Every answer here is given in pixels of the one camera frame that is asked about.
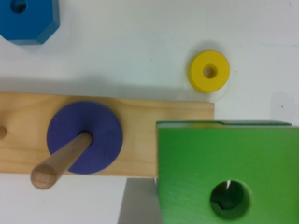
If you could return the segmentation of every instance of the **hole in blue block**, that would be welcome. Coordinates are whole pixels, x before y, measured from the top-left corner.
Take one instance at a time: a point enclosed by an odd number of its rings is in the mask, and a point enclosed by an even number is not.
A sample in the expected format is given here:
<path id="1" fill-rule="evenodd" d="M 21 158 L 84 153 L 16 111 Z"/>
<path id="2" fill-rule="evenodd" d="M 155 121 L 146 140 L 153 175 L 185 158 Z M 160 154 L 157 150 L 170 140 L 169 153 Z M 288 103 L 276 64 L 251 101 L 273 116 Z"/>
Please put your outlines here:
<path id="1" fill-rule="evenodd" d="M 210 203 L 218 216 L 226 219 L 239 218 L 249 208 L 249 191 L 236 181 L 224 181 L 213 189 Z"/>
<path id="2" fill-rule="evenodd" d="M 10 7 L 15 13 L 23 13 L 27 8 L 27 3 L 25 0 L 12 0 Z"/>

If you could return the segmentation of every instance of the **wooden board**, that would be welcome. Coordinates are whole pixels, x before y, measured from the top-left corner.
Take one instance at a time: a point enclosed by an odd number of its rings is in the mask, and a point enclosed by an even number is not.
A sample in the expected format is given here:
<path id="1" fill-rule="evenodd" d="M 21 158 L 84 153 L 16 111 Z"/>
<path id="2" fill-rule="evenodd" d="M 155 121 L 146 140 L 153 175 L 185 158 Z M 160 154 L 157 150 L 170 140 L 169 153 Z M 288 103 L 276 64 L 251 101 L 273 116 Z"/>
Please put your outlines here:
<path id="1" fill-rule="evenodd" d="M 95 175 L 157 176 L 156 121 L 214 119 L 214 104 L 0 92 L 0 172 L 30 174 L 50 154 L 47 129 L 64 106 L 92 100 L 108 106 L 123 131 L 119 157 Z"/>

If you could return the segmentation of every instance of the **green block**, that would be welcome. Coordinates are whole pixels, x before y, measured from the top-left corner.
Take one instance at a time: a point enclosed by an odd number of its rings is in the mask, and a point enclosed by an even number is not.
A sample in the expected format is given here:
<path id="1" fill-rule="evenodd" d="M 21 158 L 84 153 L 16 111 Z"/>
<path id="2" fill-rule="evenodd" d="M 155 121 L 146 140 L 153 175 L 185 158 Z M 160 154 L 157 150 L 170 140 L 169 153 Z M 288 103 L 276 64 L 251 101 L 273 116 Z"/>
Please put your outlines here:
<path id="1" fill-rule="evenodd" d="M 157 123 L 164 224 L 299 223 L 299 127 Z"/>

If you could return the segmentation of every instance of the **wooden toy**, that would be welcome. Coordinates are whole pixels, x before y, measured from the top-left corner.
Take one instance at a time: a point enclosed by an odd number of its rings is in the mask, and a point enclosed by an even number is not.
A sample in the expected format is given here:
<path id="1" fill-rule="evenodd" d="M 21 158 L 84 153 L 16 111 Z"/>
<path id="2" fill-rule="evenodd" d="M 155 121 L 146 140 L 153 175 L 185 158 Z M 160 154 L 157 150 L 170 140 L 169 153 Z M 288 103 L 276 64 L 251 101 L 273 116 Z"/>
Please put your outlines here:
<path id="1" fill-rule="evenodd" d="M 0 140 L 0 172 L 30 174 L 38 164 L 50 156 L 50 153 L 65 146 L 76 138 L 79 132 L 88 131 L 83 130 L 84 128 L 77 130 L 65 141 L 55 143 L 55 146 L 49 144 L 50 137 L 47 136 L 53 118 L 58 118 L 55 116 L 60 114 L 59 111 L 63 111 L 63 108 L 72 103 L 82 101 L 100 103 L 109 108 L 117 118 L 122 132 L 122 147 L 117 159 L 94 175 L 156 177 L 156 121 L 214 119 L 214 105 L 207 103 L 0 92 L 0 126 L 7 130 L 6 136 Z M 86 145 L 88 143 L 80 147 L 74 157 L 81 150 L 84 151 Z M 72 162 L 73 160 L 66 162 L 65 166 Z M 72 173 L 91 173 L 75 170 L 75 164 L 70 168 Z"/>
<path id="2" fill-rule="evenodd" d="M 58 0 L 0 1 L 0 35 L 14 44 L 43 44 L 59 25 Z"/>
<path id="3" fill-rule="evenodd" d="M 201 92 L 213 92 L 225 85 L 230 76 L 230 65 L 217 51 L 207 50 L 198 54 L 189 67 L 190 84 Z"/>
<path id="4" fill-rule="evenodd" d="M 165 224 L 299 222 L 299 127 L 160 121 L 157 129 Z"/>
<path id="5" fill-rule="evenodd" d="M 52 187 L 66 170 L 89 175 L 107 168 L 121 151 L 121 126 L 106 106 L 79 101 L 53 117 L 47 142 L 52 155 L 31 174 L 39 189 Z"/>

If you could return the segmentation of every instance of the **center hole of yellow ring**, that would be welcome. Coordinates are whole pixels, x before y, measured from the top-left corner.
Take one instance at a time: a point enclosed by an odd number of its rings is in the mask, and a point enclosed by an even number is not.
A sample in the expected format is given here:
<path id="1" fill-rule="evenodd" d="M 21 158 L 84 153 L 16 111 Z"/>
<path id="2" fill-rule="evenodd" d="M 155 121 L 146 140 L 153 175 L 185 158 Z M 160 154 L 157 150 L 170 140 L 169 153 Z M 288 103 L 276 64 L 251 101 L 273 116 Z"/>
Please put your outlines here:
<path id="1" fill-rule="evenodd" d="M 204 67 L 204 76 L 206 78 L 214 78 L 217 75 L 216 67 L 213 65 L 207 65 Z"/>

